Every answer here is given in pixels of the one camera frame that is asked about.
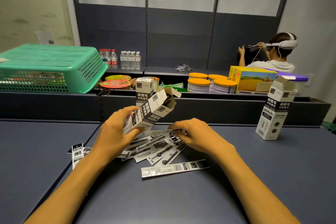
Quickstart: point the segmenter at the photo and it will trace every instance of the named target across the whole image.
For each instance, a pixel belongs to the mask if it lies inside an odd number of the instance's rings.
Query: green plastic basket
[[[2,91],[86,93],[108,68],[93,47],[25,44],[1,58]]]

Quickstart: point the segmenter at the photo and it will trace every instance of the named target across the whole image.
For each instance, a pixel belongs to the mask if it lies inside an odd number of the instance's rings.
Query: barcode
[[[158,109],[159,112],[162,112],[164,110],[165,110],[165,108],[163,106]]]
[[[182,170],[182,168],[181,168],[180,165],[173,165],[173,169],[174,169],[174,171],[180,171],[180,170]]]

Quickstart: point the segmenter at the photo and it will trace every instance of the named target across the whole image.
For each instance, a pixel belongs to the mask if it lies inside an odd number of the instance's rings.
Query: electrical socket
[[[312,83],[314,74],[313,73],[309,73],[309,74],[306,74],[306,76],[308,76],[308,81],[306,82],[305,87],[310,87],[310,84]]]

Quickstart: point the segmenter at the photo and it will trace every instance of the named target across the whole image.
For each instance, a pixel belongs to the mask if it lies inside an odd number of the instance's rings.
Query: white headset strap
[[[287,33],[287,34],[290,36],[291,40],[295,40],[294,36],[291,33]]]

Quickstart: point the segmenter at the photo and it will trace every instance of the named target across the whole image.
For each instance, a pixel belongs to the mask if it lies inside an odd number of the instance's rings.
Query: cardboard packaging
[[[174,96],[180,98],[181,93],[172,87],[164,88],[151,96],[139,110],[134,111],[124,124],[123,131],[128,133],[133,128],[143,127],[150,130],[162,117],[169,114],[176,104]]]
[[[266,70],[264,68],[258,68],[258,67],[240,67],[240,66],[231,66],[229,71],[229,80],[232,80],[235,78],[236,70],[237,68],[241,69],[247,69],[247,70],[257,70],[257,71],[263,71]]]
[[[295,82],[287,76],[278,77],[271,86],[256,133],[264,140],[276,140],[297,93]]]
[[[153,95],[154,83],[153,78],[140,77],[136,79],[136,106],[143,105],[143,103],[145,103]]]
[[[275,71],[237,68],[233,79],[236,94],[267,95],[276,76]]]

